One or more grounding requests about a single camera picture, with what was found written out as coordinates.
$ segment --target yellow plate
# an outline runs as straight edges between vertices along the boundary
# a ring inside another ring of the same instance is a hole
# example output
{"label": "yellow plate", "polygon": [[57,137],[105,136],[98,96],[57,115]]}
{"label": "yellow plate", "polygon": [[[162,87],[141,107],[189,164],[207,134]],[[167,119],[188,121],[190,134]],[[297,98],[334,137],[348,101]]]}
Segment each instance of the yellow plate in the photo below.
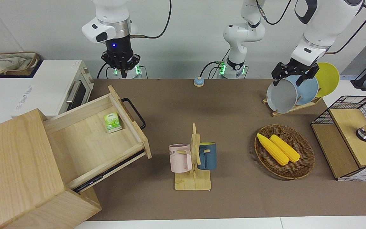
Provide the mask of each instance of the yellow plate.
{"label": "yellow plate", "polygon": [[333,92],[338,82],[340,81],[340,74],[334,65],[330,63],[318,63],[320,69],[315,75],[318,85],[320,87],[317,97],[323,97]]}

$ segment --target open drawer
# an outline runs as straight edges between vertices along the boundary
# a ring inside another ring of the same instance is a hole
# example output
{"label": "open drawer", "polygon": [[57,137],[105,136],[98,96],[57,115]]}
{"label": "open drawer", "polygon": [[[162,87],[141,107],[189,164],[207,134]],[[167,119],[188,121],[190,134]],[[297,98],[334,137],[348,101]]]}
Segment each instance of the open drawer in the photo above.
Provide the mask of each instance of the open drawer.
{"label": "open drawer", "polygon": [[[151,158],[148,139],[112,86],[109,90],[107,95],[44,121],[61,178],[75,192],[86,190],[144,155]],[[109,134],[104,116],[113,112],[118,113],[122,129]]]}

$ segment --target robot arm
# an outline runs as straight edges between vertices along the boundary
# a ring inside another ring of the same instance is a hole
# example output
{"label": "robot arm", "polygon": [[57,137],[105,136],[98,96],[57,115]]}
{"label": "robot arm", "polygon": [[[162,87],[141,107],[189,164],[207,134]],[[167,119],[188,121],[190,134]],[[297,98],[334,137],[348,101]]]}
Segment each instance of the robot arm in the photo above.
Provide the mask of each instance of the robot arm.
{"label": "robot arm", "polygon": [[312,79],[319,70],[317,60],[324,56],[362,8],[364,0],[304,0],[305,15],[296,15],[307,24],[288,64],[278,63],[272,71],[274,85],[290,75],[301,75],[296,84]]}
{"label": "robot arm", "polygon": [[122,78],[140,60],[131,48],[131,21],[126,7],[127,0],[93,0],[96,17],[81,30],[93,43],[105,43],[107,51],[101,58],[112,68],[121,71]]}
{"label": "robot arm", "polygon": [[265,27],[261,24],[261,15],[256,0],[244,0],[241,16],[246,23],[231,24],[224,29],[224,39],[230,44],[228,57],[224,59],[224,77],[228,79],[238,78],[244,69],[247,48],[244,42],[256,42],[265,35]]}

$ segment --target woven tray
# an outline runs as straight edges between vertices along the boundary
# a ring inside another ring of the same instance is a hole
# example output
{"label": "woven tray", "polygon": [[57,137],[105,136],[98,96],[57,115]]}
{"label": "woven tray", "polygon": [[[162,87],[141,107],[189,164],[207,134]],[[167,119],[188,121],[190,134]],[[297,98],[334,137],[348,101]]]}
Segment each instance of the woven tray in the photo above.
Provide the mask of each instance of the woven tray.
{"label": "woven tray", "polygon": [[282,140],[292,146],[299,154],[299,161],[285,166],[279,165],[275,159],[260,144],[259,139],[255,137],[255,151],[261,163],[273,174],[294,180],[307,176],[314,167],[314,153],[306,139],[296,130],[283,125],[273,124],[265,126],[258,133],[270,138],[273,134],[279,136]]}

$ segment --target oven window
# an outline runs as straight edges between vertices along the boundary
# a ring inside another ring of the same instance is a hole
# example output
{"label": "oven window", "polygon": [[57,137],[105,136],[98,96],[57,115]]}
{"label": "oven window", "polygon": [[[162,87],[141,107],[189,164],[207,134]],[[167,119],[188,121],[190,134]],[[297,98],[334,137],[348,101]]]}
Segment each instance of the oven window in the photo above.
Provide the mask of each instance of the oven window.
{"label": "oven window", "polygon": [[83,103],[85,94],[86,94],[86,88],[83,85],[83,83],[81,83],[76,93],[76,97],[74,98],[74,102],[69,104],[69,106],[67,107],[67,111],[80,106]]}

